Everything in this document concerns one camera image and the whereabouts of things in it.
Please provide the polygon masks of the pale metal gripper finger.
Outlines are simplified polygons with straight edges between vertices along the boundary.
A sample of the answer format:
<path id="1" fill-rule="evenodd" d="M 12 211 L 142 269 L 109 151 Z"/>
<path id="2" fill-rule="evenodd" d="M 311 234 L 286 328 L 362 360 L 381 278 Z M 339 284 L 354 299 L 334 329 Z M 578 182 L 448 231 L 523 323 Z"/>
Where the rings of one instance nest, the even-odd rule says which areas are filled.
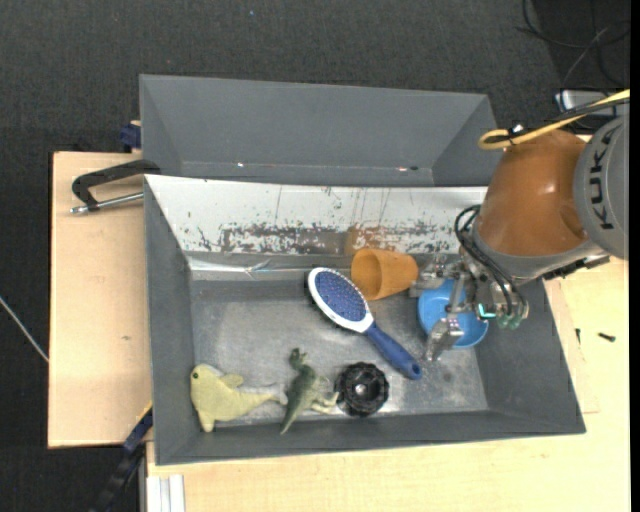
<path id="1" fill-rule="evenodd" d="M 428 333 L 425 357 L 428 361 L 436 361 L 443 351 L 443 346 L 448 334 L 448 324 L 445 319 L 439 319 L 434 323 Z"/>
<path id="2" fill-rule="evenodd" d="M 445 317 L 444 318 L 444 348 L 454 349 L 459 343 L 459 340 L 464 336 L 465 330 L 460 325 L 459 317 Z"/>

